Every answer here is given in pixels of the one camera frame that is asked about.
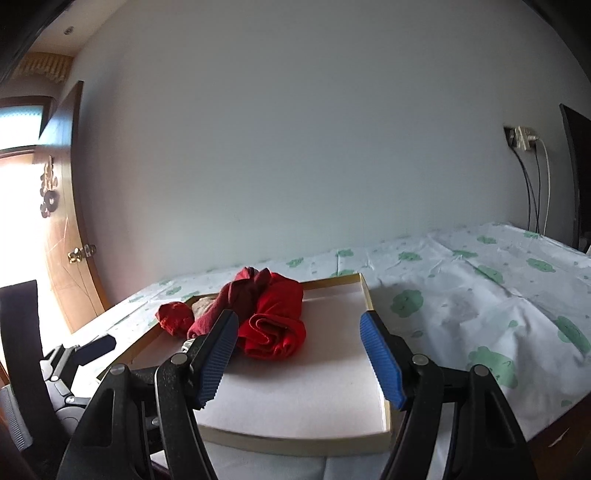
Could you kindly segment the small red underwear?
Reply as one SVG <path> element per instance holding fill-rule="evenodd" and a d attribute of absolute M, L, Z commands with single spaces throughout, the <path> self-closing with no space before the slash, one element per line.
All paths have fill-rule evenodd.
<path fill-rule="evenodd" d="M 185 339 L 194 322 L 193 310 L 183 302 L 161 305 L 156 312 L 159 326 L 169 335 Z"/>

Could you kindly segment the beige knitted underwear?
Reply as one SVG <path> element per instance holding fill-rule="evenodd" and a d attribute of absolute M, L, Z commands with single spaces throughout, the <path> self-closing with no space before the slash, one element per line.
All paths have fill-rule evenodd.
<path fill-rule="evenodd" d="M 194 303 L 191 304 L 191 310 L 193 313 L 194 320 L 197 321 L 201 317 L 208 314 L 215 302 L 214 297 L 201 297 L 198 298 Z"/>

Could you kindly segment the bright red underwear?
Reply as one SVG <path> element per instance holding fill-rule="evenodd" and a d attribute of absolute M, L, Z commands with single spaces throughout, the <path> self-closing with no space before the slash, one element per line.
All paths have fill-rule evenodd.
<path fill-rule="evenodd" d="M 225 284 L 211 306 L 195 319 L 187 337 L 207 335 L 224 310 L 238 317 L 238 352 L 250 359 L 283 361 L 294 356 L 307 337 L 304 288 L 268 269 L 245 267 Z"/>

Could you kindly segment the wooden door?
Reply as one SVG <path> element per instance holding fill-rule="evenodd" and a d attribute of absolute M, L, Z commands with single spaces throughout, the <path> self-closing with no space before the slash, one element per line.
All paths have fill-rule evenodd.
<path fill-rule="evenodd" d="M 34 161 L 43 166 L 54 157 L 58 179 L 58 208 L 44 221 L 48 224 L 45 256 L 50 285 L 70 332 L 76 332 L 109 308 L 94 256 L 70 264 L 67 253 L 94 243 L 84 221 L 79 171 L 78 127 L 84 83 L 78 81 L 61 101 L 39 139 Z"/>

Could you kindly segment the white green-patterned table cloth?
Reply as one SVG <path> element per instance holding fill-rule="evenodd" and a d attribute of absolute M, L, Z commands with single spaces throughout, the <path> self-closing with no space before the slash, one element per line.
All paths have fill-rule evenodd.
<path fill-rule="evenodd" d="M 488 366 L 514 409 L 540 479 L 590 479 L 590 257 L 501 223 L 335 249 L 257 269 L 298 281 L 361 273 L 389 329 L 452 368 Z M 82 367 L 74 391 L 156 325 L 164 303 L 214 293 L 242 268 L 166 279 L 124 299 L 72 336 L 103 331 L 118 349 Z M 378 479 L 387 455 L 287 457 L 208 444 L 222 479 Z"/>

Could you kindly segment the shallow gold cardboard tray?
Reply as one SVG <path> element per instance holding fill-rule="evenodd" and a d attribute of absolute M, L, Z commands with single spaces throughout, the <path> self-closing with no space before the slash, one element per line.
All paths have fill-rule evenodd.
<path fill-rule="evenodd" d="M 360 338 L 373 302 L 360 273 L 303 285 L 304 346 L 290 359 L 229 361 L 214 400 L 195 411 L 206 442 L 290 456 L 387 451 L 394 436 Z"/>

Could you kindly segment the brass door knob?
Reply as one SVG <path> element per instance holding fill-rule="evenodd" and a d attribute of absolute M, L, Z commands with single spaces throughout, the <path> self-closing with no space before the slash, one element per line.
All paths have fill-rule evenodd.
<path fill-rule="evenodd" d="M 70 264 L 80 263 L 92 258 L 96 253 L 96 246 L 92 244 L 84 244 L 81 247 L 75 247 L 67 253 L 67 258 Z"/>

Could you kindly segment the gold door ornament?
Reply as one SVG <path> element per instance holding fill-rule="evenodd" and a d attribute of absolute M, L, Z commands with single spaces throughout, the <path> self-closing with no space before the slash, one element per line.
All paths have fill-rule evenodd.
<path fill-rule="evenodd" d="M 42 197 L 40 214 L 43 218 L 48 218 L 57 210 L 59 203 L 58 179 L 54 175 L 54 157 L 51 155 L 48 156 L 48 160 L 44 164 L 40 181 L 40 196 Z"/>

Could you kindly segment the black monitor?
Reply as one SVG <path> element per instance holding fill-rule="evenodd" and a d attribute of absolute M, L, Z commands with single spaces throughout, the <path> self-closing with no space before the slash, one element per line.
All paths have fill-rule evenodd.
<path fill-rule="evenodd" d="M 585 251 L 590 246 L 591 121 L 568 107 L 559 105 L 565 129 L 574 188 L 572 246 Z"/>

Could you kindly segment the wall power outlet with plugs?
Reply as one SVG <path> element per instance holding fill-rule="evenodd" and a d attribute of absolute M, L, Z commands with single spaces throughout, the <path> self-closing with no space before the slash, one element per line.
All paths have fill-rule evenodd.
<path fill-rule="evenodd" d="M 507 144 L 510 148 L 531 151 L 539 140 L 538 134 L 530 127 L 503 127 Z"/>

